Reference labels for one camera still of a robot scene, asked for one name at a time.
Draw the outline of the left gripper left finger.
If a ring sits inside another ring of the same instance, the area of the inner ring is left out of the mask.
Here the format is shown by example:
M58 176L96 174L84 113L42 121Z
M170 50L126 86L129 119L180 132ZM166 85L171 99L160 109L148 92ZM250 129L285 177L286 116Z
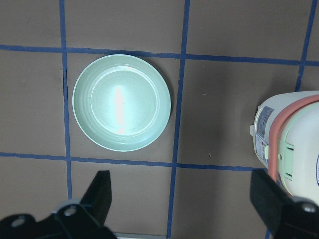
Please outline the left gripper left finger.
M98 171L80 200L88 213L103 226L111 206L111 175L109 170Z

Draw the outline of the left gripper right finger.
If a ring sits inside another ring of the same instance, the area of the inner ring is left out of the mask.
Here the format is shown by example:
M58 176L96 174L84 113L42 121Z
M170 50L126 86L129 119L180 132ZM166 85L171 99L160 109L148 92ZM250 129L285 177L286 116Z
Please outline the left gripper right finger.
M251 172L250 201L268 229L278 229L284 209L293 205L293 200L266 173L258 169Z

